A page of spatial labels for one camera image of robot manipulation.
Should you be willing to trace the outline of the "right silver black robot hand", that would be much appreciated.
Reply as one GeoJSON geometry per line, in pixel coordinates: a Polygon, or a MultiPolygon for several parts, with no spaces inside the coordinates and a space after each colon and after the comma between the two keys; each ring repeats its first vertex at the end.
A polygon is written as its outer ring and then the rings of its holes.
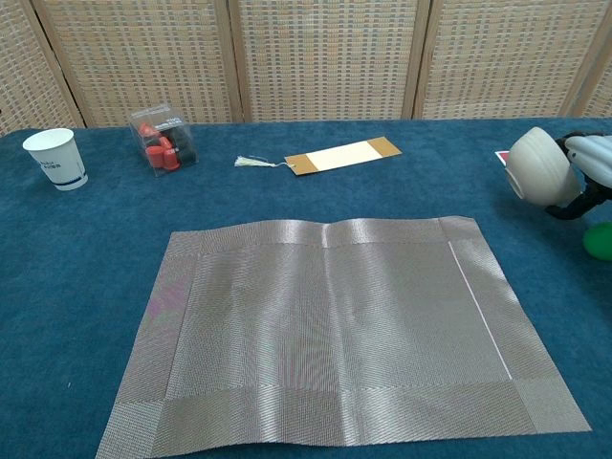
{"type": "Polygon", "coordinates": [[[548,206],[546,212],[559,220],[578,219],[611,199],[611,136],[574,131],[556,144],[582,172],[585,188],[566,207],[548,206]]]}

